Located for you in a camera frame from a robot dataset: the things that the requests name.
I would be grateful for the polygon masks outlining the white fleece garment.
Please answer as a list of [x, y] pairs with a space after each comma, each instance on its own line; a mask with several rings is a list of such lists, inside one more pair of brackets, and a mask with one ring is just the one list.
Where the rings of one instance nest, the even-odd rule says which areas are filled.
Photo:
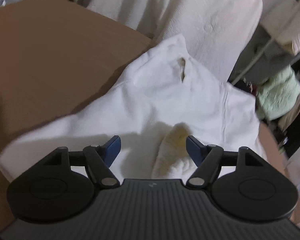
[[196, 165], [185, 149], [189, 135], [202, 144], [265, 157], [255, 98], [219, 81], [191, 57], [185, 38], [168, 38], [129, 64], [102, 97], [10, 143], [0, 171], [13, 181], [59, 146], [80, 151], [121, 138], [111, 171], [118, 180], [187, 180]]

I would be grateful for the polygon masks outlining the cream fluffy jacket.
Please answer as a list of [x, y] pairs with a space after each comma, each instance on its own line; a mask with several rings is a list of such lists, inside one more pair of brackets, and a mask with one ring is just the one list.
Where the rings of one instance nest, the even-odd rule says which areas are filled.
[[300, 0], [283, 1], [270, 11], [261, 25], [288, 53], [300, 53]]

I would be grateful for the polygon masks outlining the grey metal rack pole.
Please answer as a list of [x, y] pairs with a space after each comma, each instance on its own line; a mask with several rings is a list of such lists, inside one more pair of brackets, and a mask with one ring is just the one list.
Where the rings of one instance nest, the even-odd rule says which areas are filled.
[[275, 38], [272, 37], [259, 51], [258, 53], [253, 57], [253, 59], [250, 61], [250, 63], [242, 69], [238, 75], [233, 79], [231, 84], [234, 86], [238, 81], [251, 70], [251, 68], [255, 65], [255, 63], [261, 58], [261, 56], [264, 54], [266, 49], [275, 41]]

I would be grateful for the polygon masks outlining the light green quilted jacket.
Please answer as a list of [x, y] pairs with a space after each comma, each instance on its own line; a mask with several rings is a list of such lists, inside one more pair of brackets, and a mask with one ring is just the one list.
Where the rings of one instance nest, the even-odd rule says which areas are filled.
[[291, 66], [270, 77], [256, 94], [257, 115], [260, 119], [275, 120], [288, 113], [300, 94], [300, 82]]

